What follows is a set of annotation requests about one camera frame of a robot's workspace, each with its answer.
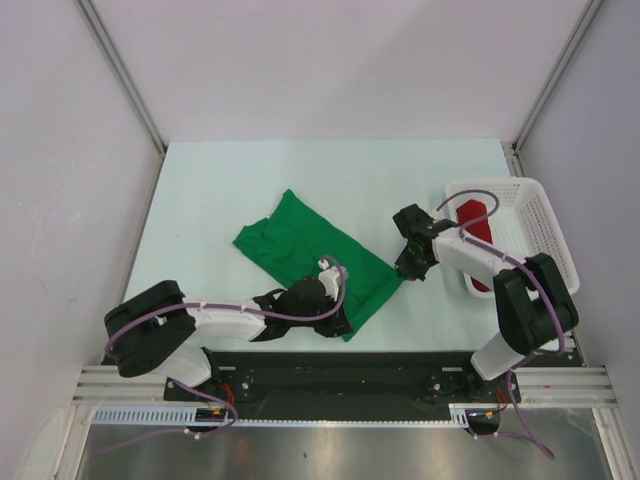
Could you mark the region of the green t shirt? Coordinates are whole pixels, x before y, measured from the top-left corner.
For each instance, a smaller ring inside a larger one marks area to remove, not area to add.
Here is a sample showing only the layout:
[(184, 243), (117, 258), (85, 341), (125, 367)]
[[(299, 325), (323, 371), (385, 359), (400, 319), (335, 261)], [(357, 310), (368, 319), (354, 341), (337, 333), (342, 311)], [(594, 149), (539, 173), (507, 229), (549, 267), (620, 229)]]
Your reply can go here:
[(336, 259), (348, 272), (344, 308), (353, 331), (343, 336), (345, 342), (352, 340), (403, 282), (391, 265), (307, 206), (290, 189), (269, 216), (243, 227), (233, 245), (285, 288), (318, 274), (318, 261), (323, 256)]

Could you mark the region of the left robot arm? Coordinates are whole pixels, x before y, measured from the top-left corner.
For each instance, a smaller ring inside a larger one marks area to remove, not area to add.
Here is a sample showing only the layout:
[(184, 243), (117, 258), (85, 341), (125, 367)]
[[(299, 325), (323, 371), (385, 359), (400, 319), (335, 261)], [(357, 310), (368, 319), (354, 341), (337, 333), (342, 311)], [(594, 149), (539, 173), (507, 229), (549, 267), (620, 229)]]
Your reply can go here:
[(335, 278), (306, 277), (236, 304), (197, 301), (165, 280), (106, 314), (105, 356), (123, 378), (163, 375), (207, 400), (221, 387), (210, 359), (217, 339), (267, 342), (297, 327), (342, 337), (353, 332), (345, 299)]

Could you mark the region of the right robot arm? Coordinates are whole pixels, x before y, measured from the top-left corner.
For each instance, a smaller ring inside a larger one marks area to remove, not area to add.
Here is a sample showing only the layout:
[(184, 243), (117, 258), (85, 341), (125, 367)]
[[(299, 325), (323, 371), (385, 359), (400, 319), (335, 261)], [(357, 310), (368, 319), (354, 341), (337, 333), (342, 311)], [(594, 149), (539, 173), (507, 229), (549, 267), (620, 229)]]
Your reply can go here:
[(579, 320), (577, 309), (555, 260), (545, 254), (519, 259), (448, 219), (436, 220), (418, 205), (397, 212), (393, 221), (406, 244), (395, 269), (408, 281), (425, 280), (434, 266), (455, 268), (490, 288), (499, 332), (471, 356), (461, 376), (463, 393), (484, 401), (497, 389), (497, 378), (525, 361), (545, 354), (557, 342), (566, 350), (565, 333)]

